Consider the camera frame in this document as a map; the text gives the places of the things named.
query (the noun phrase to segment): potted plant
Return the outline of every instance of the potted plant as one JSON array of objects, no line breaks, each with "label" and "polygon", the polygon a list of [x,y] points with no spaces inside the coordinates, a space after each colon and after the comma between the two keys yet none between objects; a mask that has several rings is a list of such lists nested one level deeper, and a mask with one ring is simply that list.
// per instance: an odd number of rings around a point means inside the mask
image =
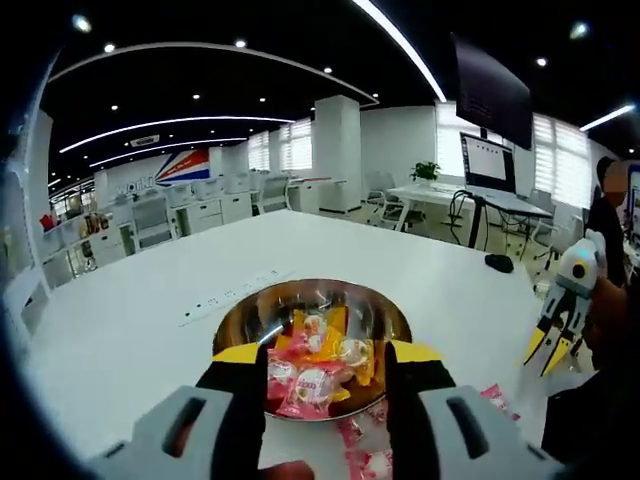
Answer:
[{"label": "potted plant", "polygon": [[430,184],[431,182],[433,182],[434,180],[438,179],[438,172],[440,171],[440,165],[433,163],[433,162],[427,162],[427,163],[422,163],[422,162],[418,162],[416,163],[416,166],[413,167],[413,173],[411,175],[409,175],[411,178],[413,178],[413,181],[415,182],[416,180],[420,183],[424,183],[424,184]]}]

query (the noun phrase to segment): ceiling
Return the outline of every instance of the ceiling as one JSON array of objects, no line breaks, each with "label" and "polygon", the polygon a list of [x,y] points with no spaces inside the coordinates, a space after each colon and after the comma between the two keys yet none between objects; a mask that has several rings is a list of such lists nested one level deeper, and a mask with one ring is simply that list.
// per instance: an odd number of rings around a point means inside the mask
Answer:
[{"label": "ceiling", "polygon": [[[165,145],[245,138],[251,130],[273,130],[280,123],[208,120],[156,125],[59,153],[87,137],[130,125],[219,115],[297,120],[313,114],[316,100],[336,94],[363,105],[372,104],[371,95],[379,94],[380,105],[368,108],[430,105],[436,99],[404,52],[350,0],[182,0],[155,2],[153,7],[119,0],[97,3],[80,2],[69,10],[84,14],[92,31],[69,29],[53,75],[102,54],[107,42],[113,42],[116,51],[50,82],[43,98],[43,109],[54,119],[50,172],[62,178],[57,190],[100,168],[90,167],[92,163],[133,152],[125,146],[131,139],[157,134],[158,145]],[[577,2],[559,8],[557,1],[540,0],[526,15],[522,6],[518,13],[511,12],[513,3],[476,2],[464,10],[456,2],[375,3],[416,47],[449,99],[455,98],[457,85],[449,36],[455,32],[519,76],[530,87],[537,112],[581,126],[640,100],[640,32],[632,15],[624,14],[626,4],[621,1],[607,2],[607,12]],[[570,40],[571,27],[579,20],[589,24],[590,32]],[[333,72],[323,76],[246,53],[205,48],[117,54],[118,49],[156,42],[233,46],[238,39],[246,40],[248,49],[318,71],[331,67]],[[536,65],[540,56],[548,59],[547,67]],[[200,98],[194,100],[194,94]],[[112,111],[112,105],[118,109]],[[619,155],[628,155],[633,147],[640,152],[640,118],[636,113],[621,117],[594,128],[590,136]],[[125,156],[108,166],[144,156]]]}]

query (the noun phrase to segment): wall logo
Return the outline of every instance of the wall logo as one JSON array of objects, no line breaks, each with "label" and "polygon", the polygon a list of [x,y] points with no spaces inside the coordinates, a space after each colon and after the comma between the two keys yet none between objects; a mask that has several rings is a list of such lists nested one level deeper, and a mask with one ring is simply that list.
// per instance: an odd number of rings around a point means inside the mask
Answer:
[{"label": "wall logo", "polygon": [[170,187],[180,183],[211,178],[209,150],[172,153],[155,175],[146,175],[135,182],[118,187],[118,195],[138,193],[154,186]]}]

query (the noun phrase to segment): window blind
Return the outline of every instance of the window blind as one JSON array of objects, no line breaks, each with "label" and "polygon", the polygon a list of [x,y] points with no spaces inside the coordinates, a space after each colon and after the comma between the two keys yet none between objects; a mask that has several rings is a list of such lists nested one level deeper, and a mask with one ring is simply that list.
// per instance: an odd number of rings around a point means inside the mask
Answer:
[{"label": "window blind", "polygon": [[249,168],[269,170],[269,132],[262,132],[249,138]]},{"label": "window blind", "polygon": [[[464,177],[460,132],[480,136],[480,127],[456,116],[455,102],[436,104],[436,163],[440,174]],[[488,140],[502,144],[502,137],[489,132]]]},{"label": "window blind", "polygon": [[280,129],[280,170],[313,168],[311,119],[285,125]]},{"label": "window blind", "polygon": [[535,187],[558,202],[588,208],[591,200],[589,140],[577,127],[533,116]]}]

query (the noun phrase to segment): metal bowl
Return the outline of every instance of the metal bowl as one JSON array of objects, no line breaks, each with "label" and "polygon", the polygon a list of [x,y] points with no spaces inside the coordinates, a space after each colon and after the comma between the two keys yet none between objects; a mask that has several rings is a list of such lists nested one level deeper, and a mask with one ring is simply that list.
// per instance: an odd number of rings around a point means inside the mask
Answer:
[{"label": "metal bowl", "polygon": [[[338,306],[347,307],[347,337],[374,341],[376,374],[368,387],[358,385],[355,380],[343,384],[351,398],[331,404],[330,418],[326,420],[356,414],[384,397],[385,340],[411,341],[409,324],[400,309],[375,290],[325,279],[296,280],[265,288],[227,313],[214,338],[213,354],[251,342],[272,345],[278,333],[291,329],[294,309],[323,312]],[[273,413],[277,407],[265,404],[268,414],[295,420]]]}]

